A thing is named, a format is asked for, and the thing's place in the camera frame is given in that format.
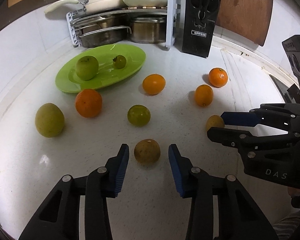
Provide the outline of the person's right hand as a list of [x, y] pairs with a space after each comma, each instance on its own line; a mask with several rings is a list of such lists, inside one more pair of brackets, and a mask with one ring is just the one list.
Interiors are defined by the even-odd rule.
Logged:
[[288, 191], [288, 194], [292, 198], [300, 196], [300, 189], [296, 189], [296, 188], [293, 188], [293, 187], [288, 187], [287, 191]]

